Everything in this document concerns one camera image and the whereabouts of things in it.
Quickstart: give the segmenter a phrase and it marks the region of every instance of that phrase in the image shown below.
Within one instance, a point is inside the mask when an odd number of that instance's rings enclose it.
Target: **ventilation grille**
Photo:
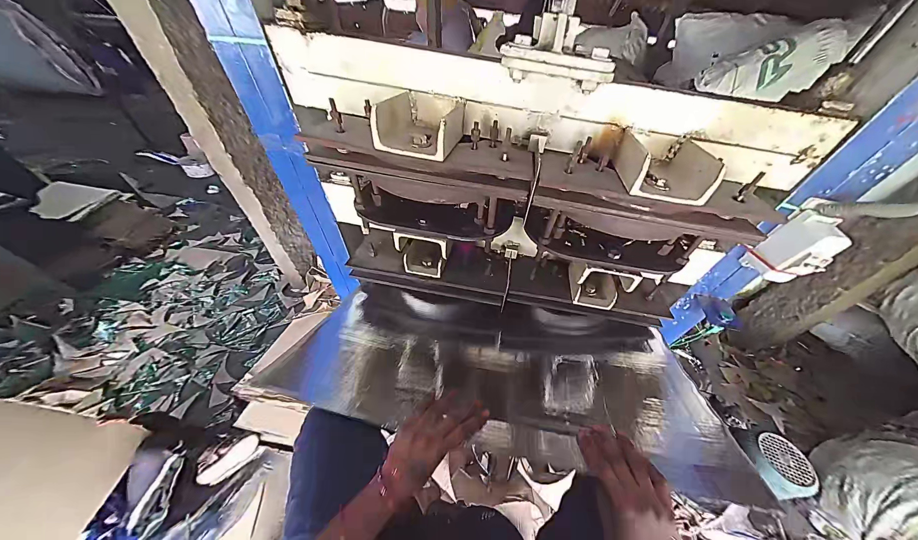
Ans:
[[[788,440],[773,433],[763,433],[758,436],[758,447],[765,459],[787,481],[801,487],[815,485],[815,469]]]

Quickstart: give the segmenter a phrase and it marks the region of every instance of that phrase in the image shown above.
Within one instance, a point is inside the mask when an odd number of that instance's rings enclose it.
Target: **hand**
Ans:
[[[599,479],[608,495],[616,537],[679,537],[672,521],[672,496],[665,477],[628,437],[613,435],[604,425],[583,428],[579,432],[579,449],[589,472]]]
[[[382,478],[393,499],[401,504],[415,495],[446,453],[465,443],[488,419],[489,411],[481,403],[463,406],[454,393],[417,409],[395,434],[382,464]]]

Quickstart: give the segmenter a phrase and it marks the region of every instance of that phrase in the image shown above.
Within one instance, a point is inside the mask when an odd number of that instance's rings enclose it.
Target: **steel frame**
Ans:
[[[254,7],[250,0],[191,1],[336,291],[340,296],[349,294],[358,282],[345,266],[348,251],[316,171],[303,157],[304,146],[295,140],[300,126]],[[778,209],[788,215],[809,197],[855,201],[916,153],[918,76],[806,177]],[[758,225],[766,233],[775,227]],[[743,252],[742,247],[733,248],[672,306],[675,320],[661,328],[667,342],[684,336],[705,318],[696,295],[728,299],[757,276],[739,264]]]

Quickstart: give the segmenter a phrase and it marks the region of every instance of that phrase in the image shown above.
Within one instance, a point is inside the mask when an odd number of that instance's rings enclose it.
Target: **blue jeans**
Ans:
[[[388,449],[377,427],[322,409],[310,410],[296,438],[284,540],[314,540],[372,480]],[[490,508],[440,501],[434,502],[425,515],[417,505],[401,512],[379,537],[521,538],[509,520]],[[576,476],[559,511],[538,533],[538,540],[565,538],[603,538],[594,478]]]

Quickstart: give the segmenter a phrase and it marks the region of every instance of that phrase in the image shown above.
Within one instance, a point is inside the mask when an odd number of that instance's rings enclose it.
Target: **wrist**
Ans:
[[[379,495],[393,511],[413,497],[414,491],[404,474],[401,468],[386,462],[379,466],[372,479],[379,488]]]

